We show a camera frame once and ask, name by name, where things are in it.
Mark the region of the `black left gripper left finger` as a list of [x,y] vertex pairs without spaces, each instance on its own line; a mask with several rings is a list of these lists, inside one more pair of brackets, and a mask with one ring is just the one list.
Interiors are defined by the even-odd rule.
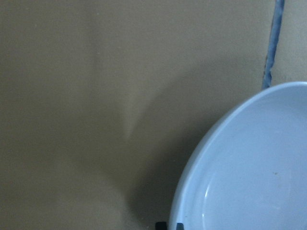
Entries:
[[155,230],[167,230],[167,223],[166,222],[156,222]]

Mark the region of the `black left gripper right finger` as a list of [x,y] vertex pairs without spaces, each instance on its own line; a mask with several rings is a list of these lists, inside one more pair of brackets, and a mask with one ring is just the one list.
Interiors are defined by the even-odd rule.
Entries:
[[176,230],[184,230],[184,224],[183,223],[177,223],[176,224]]

